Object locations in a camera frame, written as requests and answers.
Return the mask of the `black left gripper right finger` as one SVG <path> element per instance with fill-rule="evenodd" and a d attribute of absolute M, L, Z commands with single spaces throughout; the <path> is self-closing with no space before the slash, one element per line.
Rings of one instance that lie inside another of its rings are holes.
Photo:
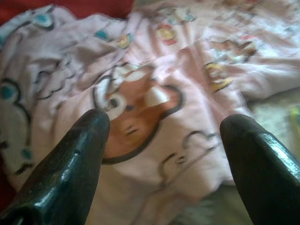
<path fill-rule="evenodd" d="M 231 173 L 255 225 L 300 223 L 300 162 L 254 119 L 230 115 L 220 134 Z"/>

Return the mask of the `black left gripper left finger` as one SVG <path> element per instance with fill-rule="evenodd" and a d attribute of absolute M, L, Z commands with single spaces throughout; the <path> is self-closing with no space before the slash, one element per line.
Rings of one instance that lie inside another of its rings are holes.
<path fill-rule="evenodd" d="M 110 121 L 99 109 L 82 115 L 36 166 L 3 211 L 3 225 L 83 225 L 98 185 Z"/>

